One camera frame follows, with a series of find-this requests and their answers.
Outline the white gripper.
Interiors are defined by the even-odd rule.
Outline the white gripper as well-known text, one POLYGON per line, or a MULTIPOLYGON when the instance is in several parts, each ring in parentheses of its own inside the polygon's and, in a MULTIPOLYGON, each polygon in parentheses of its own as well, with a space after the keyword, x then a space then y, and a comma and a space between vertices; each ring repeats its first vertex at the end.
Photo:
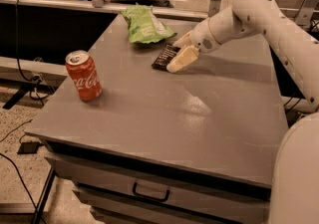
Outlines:
POLYGON ((211 18, 197 24, 191 32, 188 31, 176 40, 173 45, 181 49, 166 66, 166 69, 170 73, 176 73, 196 61, 199 51, 211 53, 221 46, 213 30, 211 18))

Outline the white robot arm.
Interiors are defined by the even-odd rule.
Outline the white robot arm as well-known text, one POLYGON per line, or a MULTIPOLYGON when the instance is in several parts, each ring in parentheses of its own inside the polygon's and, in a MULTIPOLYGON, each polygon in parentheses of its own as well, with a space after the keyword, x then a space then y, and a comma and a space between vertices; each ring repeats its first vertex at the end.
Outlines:
MULTIPOLYGON (((275 0, 232 0, 173 44, 179 52, 166 66, 175 73, 201 53, 260 34, 275 52, 298 89, 319 106, 319 43, 288 19, 275 0)), ((319 112, 289 128, 276 156, 268 224, 319 224, 319 112)))

